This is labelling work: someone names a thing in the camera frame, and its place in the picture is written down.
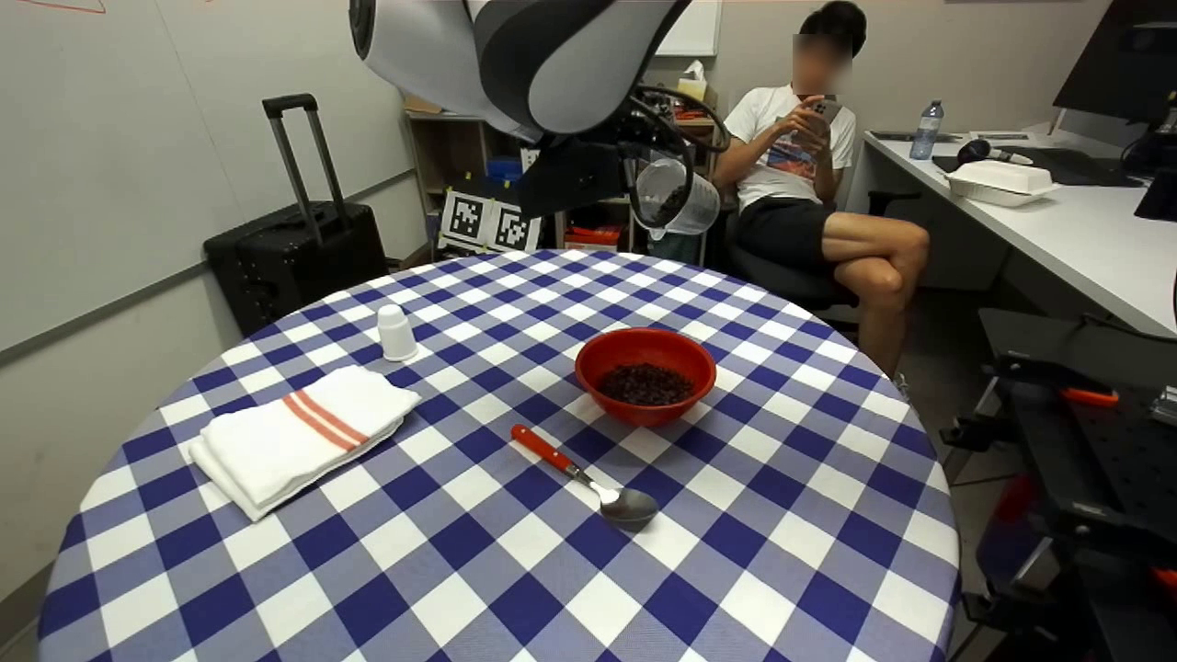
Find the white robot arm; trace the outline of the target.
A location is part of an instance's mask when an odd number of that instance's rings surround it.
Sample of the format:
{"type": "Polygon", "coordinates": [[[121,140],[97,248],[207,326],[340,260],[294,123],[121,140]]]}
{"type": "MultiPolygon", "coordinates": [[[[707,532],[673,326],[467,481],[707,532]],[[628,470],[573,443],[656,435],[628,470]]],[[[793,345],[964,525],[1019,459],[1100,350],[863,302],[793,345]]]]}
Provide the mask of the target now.
{"type": "Polygon", "coordinates": [[[357,59],[392,89],[519,140],[623,112],[690,0],[346,0],[357,59]]]}

